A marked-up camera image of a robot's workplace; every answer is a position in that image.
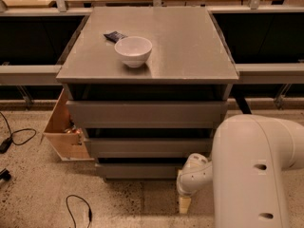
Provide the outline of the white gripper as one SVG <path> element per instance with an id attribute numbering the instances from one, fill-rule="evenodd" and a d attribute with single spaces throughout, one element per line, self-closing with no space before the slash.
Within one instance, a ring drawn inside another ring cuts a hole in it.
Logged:
<path id="1" fill-rule="evenodd" d="M 213 179 L 212 162 L 201 154 L 191 154 L 183 168 L 178 172 L 177 191 L 179 193 L 179 212 L 188 213 L 191 205 L 191 196 L 199 191 L 206 183 Z"/>

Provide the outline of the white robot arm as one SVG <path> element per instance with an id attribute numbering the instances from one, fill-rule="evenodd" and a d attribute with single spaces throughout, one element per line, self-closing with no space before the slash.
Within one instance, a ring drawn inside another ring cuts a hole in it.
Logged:
<path id="1" fill-rule="evenodd" d="M 290 228 L 281 172 L 304 166 L 304 126 L 237 115 L 220 124 L 210 158 L 191 154 L 177 177 L 179 209 L 213 183 L 216 228 Z"/>

